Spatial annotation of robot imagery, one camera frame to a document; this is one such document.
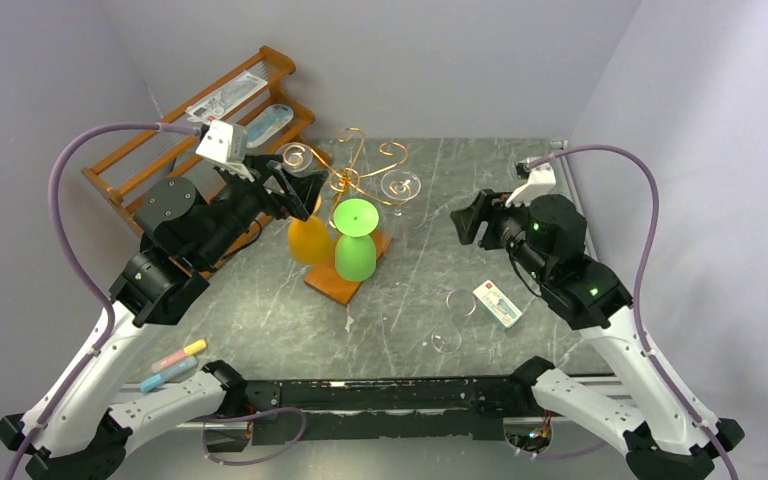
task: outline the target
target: small box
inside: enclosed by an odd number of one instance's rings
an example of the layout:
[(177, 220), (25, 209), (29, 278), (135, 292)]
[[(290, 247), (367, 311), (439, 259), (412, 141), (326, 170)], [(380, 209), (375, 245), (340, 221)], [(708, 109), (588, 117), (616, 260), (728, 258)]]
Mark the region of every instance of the small box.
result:
[(485, 281), (472, 291), (475, 298), (484, 306), (484, 310), (507, 330), (522, 316), (522, 311), (490, 280)]

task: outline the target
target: gray wall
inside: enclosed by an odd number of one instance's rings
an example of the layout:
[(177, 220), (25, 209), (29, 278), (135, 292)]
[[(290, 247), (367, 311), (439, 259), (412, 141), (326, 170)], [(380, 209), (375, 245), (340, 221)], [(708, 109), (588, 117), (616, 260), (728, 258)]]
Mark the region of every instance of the gray wall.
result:
[[(143, 78), (97, 2), (0, 0), (0, 417), (39, 400), (100, 311), (48, 221), (54, 159), (89, 127), (155, 118)], [(79, 173), (127, 135), (110, 137), (79, 151), (61, 197), (75, 250), (104, 288), (136, 248)], [(0, 444), (0, 478), (9, 460)]]
[[(638, 153), (661, 188), (643, 316), (695, 392), (741, 421), (741, 478), (768, 478), (768, 1), (645, 1), (572, 135)], [(572, 168), (600, 258), (630, 282), (641, 174)], [(726, 478), (721, 469), (715, 478)]]
[(568, 138), (640, 0), (103, 0), (164, 111), (263, 44), (313, 136)]

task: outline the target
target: gray marble table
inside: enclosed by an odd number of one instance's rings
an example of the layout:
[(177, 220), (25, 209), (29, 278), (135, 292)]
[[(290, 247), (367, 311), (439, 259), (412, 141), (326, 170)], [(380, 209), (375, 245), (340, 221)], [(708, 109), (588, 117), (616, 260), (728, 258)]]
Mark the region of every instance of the gray marble table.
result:
[[(549, 143), (400, 141), (410, 152), (403, 167), (422, 180), (420, 194), (404, 207), (412, 224), (410, 236), (398, 254), (379, 262), (348, 310), (304, 284), (309, 267), (289, 256), (288, 222), (273, 222), (257, 244), (211, 278), (210, 288), (148, 352), (133, 380), (146, 378), (153, 361), (199, 338), (208, 342), (199, 355), (202, 362), (225, 360), (252, 380), (507, 374), (534, 355), (553, 360), (570, 374), (610, 373), (594, 350), (528, 293), (504, 253), (461, 246), (449, 219), (449, 212), (468, 205), (478, 189), (516, 187), (513, 163), (547, 153)], [(361, 172), (387, 165), (388, 159), (378, 153), (380, 143), (367, 140), (358, 161)], [(347, 164), (351, 145), (320, 145), (335, 165)], [(363, 187), (380, 191), (375, 178)], [(558, 191), (569, 194), (563, 186)], [(323, 192), (324, 217), (332, 192)], [(460, 349), (438, 353), (430, 333), (448, 321), (446, 294), (472, 290), (487, 279), (525, 312), (523, 317), (503, 332), (476, 311), (463, 329)]]

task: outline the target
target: black cable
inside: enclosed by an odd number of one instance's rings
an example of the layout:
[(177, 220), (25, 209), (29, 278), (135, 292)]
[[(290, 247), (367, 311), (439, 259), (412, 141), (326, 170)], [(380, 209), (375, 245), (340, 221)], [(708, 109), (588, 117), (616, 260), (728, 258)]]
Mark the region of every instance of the black cable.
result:
[(234, 250), (233, 252), (226, 253), (221, 259), (222, 260), (228, 260), (229, 258), (233, 257), (234, 255), (242, 252), (243, 250), (249, 248), (250, 246), (254, 245), (255, 242), (260, 240), (260, 234), (263, 233), (263, 225), (261, 225), (260, 220), (255, 220), (254, 223), (257, 224), (257, 233), (255, 234), (254, 238), (249, 240), (245, 245), (241, 246), (240, 248)]
[(519, 277), (520, 280), (522, 280), (522, 284), (525, 285), (525, 288), (528, 289), (529, 292), (531, 292), (532, 295), (534, 295), (537, 298), (543, 298), (541, 295), (538, 295), (537, 292), (535, 292), (531, 285), (528, 284), (528, 282), (525, 281), (525, 278), (522, 276), (522, 273), (519, 271), (519, 265), (517, 265), (516, 260), (514, 259), (513, 255), (508, 255), (508, 260), (511, 261), (511, 268), (514, 269), (514, 273), (517, 274), (517, 277)]

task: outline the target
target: marker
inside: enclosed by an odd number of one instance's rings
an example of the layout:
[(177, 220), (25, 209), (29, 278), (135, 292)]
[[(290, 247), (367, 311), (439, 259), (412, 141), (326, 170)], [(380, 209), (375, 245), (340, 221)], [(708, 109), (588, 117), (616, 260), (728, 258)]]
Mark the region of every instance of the marker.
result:
[(196, 340), (195, 342), (187, 345), (177, 352), (167, 356), (163, 360), (154, 362), (154, 364), (151, 366), (151, 373), (158, 373), (162, 370), (165, 370), (171, 365), (174, 365), (187, 357), (191, 357), (201, 352), (205, 348), (207, 348), (207, 341), (205, 341), (205, 339), (202, 338), (201, 340)]
[(140, 382), (140, 391), (143, 393), (148, 393), (154, 390), (155, 388), (163, 385), (164, 383), (168, 382), (169, 380), (172, 380), (178, 375), (186, 372), (187, 370), (196, 367), (197, 365), (198, 365), (198, 360), (196, 360), (196, 357), (187, 356), (183, 360), (176, 363), (175, 365), (172, 365), (166, 370), (163, 370), (162, 372), (156, 375), (152, 375), (151, 377)]

